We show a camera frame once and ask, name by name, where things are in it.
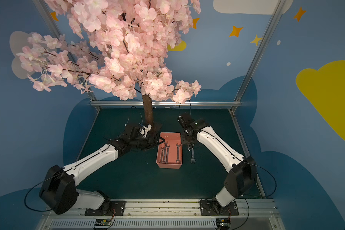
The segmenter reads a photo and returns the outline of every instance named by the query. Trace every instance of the green table surface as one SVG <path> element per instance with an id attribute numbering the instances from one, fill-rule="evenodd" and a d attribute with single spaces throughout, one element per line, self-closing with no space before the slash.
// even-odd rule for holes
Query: green table surface
<path id="1" fill-rule="evenodd" d="M 180 113 L 189 109 L 180 109 Z M 124 125 L 140 123 L 142 109 L 106 108 L 97 116 L 86 141 L 80 159 L 98 150 L 107 139 L 115 138 L 124 131 Z M 154 109 L 154 120 L 162 124 L 161 132 L 181 132 L 177 120 L 179 111 L 173 108 Z M 203 118 L 215 132 L 241 154 L 234 124 L 227 109 L 192 109 L 191 116 Z M 98 169 L 79 185 L 78 189 L 102 191 L 111 199 L 188 199 L 212 198 L 224 186 L 225 168 L 206 146 L 195 145 L 195 164 L 190 163 L 191 152 L 183 147 L 180 169 L 159 168 L 156 164 L 157 147 L 148 150 L 131 150 L 113 162 Z M 259 196 L 256 186 L 247 194 Z"/>

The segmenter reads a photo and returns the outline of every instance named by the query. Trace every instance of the open-end wrench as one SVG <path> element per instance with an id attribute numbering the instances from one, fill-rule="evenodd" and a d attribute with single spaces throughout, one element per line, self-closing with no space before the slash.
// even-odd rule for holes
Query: open-end wrench
<path id="1" fill-rule="evenodd" d="M 162 156 L 163 156 L 163 154 L 164 154 L 164 148 L 165 148 L 165 147 L 162 147 L 162 146 L 161 146 L 161 158 L 160 158 L 160 164 L 162 163 Z"/>
<path id="2" fill-rule="evenodd" d="M 192 150 L 192 159 L 191 159 L 191 163 L 192 163 L 192 164 L 195 164 L 195 159 L 194 159 L 194 145 L 192 145 L 191 150 Z"/>
<path id="3" fill-rule="evenodd" d="M 170 149 L 170 145 L 167 145 L 167 152 L 166 152 L 166 161 L 165 161 L 165 164 L 167 164 L 167 161 L 169 160 L 169 149 Z"/>
<path id="4" fill-rule="evenodd" d="M 165 142 L 164 144 L 165 144 L 165 147 L 164 147 L 164 157 L 163 157 L 163 159 L 162 159 L 162 163 L 163 163 L 163 164 L 166 163 L 166 145 L 167 145 L 167 143 Z"/>
<path id="5" fill-rule="evenodd" d="M 180 148 L 181 145 L 178 145 L 176 144 L 176 147 L 178 147 L 178 150 L 177 150 L 177 159 L 176 159 L 176 163 L 177 164 L 180 164 L 180 160 L 179 160 L 179 148 Z"/>

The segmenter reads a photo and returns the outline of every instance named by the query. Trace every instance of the pink plastic tray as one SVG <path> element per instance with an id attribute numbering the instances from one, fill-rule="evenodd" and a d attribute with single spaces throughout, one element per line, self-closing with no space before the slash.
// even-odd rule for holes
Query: pink plastic tray
<path id="1" fill-rule="evenodd" d="M 165 146 L 164 143 L 159 145 L 159 149 L 157 151 L 157 158 L 156 158 L 156 164 L 160 168 L 180 168 L 182 162 L 183 162 L 183 146 L 181 145 L 180 140 L 180 133 L 179 132 L 161 132 L 160 136 L 165 139 L 165 142 L 167 142 L 168 145 L 170 145 L 169 148 L 169 156 L 167 158 L 166 164 L 163 164 L 160 162 L 161 155 L 163 156 L 163 147 Z M 179 160 L 180 163 L 176 163 L 177 160 L 177 150 L 178 147 L 176 144 L 180 145 L 179 147 Z"/>

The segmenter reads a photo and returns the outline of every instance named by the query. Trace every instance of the metal vent grille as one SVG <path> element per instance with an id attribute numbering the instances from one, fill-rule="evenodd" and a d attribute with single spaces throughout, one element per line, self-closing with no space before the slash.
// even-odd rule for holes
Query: metal vent grille
<path id="1" fill-rule="evenodd" d="M 116 219 L 111 228 L 216 228 L 211 218 Z"/>
<path id="2" fill-rule="evenodd" d="M 54 219 L 50 224 L 50 229 L 85 228 L 93 229 L 95 221 L 88 219 Z"/>

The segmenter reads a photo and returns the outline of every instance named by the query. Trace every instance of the brown tree trunk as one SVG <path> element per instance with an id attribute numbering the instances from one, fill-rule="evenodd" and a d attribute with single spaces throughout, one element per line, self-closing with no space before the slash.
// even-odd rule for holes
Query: brown tree trunk
<path id="1" fill-rule="evenodd" d="M 147 94 L 142 95 L 142 99 L 146 122 L 147 124 L 150 124 L 153 128 L 152 99 Z"/>

